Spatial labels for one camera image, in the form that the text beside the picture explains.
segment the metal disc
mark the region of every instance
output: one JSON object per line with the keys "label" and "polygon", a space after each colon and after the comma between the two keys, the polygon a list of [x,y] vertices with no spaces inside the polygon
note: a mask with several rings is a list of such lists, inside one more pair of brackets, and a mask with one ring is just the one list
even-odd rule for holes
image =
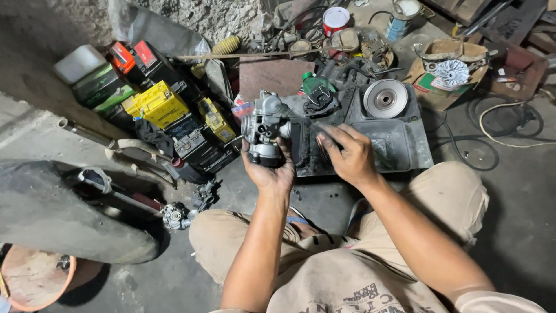
{"label": "metal disc", "polygon": [[408,103],[404,84],[394,79],[383,79],[369,86],[363,104],[369,114],[378,119],[391,119],[400,114]]}

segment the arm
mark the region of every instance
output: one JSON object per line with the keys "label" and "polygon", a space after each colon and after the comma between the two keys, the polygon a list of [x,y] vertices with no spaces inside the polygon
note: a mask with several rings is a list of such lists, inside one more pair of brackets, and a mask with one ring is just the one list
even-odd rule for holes
{"label": "arm", "polygon": [[345,124],[325,127],[344,147],[327,136],[327,149],[337,174],[369,201],[394,245],[416,277],[455,303],[469,291],[494,287],[481,268],[448,235],[392,189],[376,171],[371,141]]}
{"label": "arm", "polygon": [[286,163],[278,169],[249,162],[249,143],[243,141],[242,158],[259,198],[244,242],[230,267],[222,289],[221,309],[265,312],[274,291],[282,235],[295,178],[291,153],[279,138]]}

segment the small carburetor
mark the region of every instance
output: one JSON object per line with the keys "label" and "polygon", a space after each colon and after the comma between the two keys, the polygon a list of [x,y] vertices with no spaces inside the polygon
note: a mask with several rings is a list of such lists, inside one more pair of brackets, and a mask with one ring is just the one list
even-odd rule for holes
{"label": "small carburetor", "polygon": [[291,110],[276,93],[261,90],[250,116],[241,121],[241,134],[250,143],[249,161],[264,167],[277,167],[281,152],[276,138],[288,139],[291,134]]}

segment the beige shirt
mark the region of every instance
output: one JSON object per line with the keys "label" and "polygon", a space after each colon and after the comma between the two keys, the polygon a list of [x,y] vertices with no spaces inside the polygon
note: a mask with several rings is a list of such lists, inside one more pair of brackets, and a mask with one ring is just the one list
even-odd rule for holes
{"label": "beige shirt", "polygon": [[[422,282],[394,273],[358,251],[318,253],[280,275],[267,313],[447,313]],[[461,313],[546,313],[537,304],[512,295],[473,291],[458,298]],[[217,310],[213,313],[246,313]]]}

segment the yellow battery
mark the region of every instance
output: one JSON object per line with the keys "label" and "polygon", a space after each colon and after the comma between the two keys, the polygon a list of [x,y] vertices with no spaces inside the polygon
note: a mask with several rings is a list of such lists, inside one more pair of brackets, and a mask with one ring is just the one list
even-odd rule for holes
{"label": "yellow battery", "polygon": [[205,122],[218,138],[225,143],[235,138],[236,133],[209,98],[201,99],[197,105],[199,112],[205,117]]}
{"label": "yellow battery", "polygon": [[164,81],[135,97],[132,103],[122,103],[122,106],[129,115],[136,118],[142,116],[162,129],[189,112],[181,97]]}

